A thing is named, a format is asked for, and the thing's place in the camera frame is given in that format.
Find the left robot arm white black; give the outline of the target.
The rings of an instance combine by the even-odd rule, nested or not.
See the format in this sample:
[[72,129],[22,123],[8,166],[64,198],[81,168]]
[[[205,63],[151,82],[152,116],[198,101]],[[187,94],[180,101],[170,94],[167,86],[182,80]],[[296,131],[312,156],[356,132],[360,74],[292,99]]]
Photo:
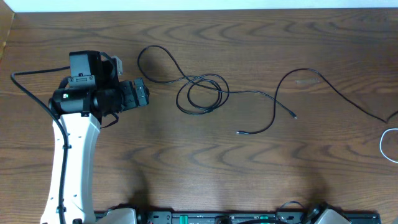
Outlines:
[[118,57],[86,50],[69,58],[71,75],[49,99],[55,152],[41,223],[95,223],[93,164],[102,119],[149,103],[143,79],[119,81],[123,65]]

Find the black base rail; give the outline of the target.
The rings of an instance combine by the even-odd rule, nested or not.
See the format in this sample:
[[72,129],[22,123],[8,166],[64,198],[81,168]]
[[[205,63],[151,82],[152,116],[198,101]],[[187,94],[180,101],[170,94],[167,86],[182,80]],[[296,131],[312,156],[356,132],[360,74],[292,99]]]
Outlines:
[[[135,211],[135,216],[128,217],[125,223],[146,224],[197,224],[197,223],[302,223],[308,211],[313,208],[304,207],[300,202],[289,201],[274,211],[176,211],[172,208],[140,208],[128,204],[120,204],[105,211],[95,211],[97,221],[108,221],[108,215],[114,215],[117,209],[129,208]],[[381,224],[380,214],[372,211],[344,211],[333,207],[346,216],[351,224]]]

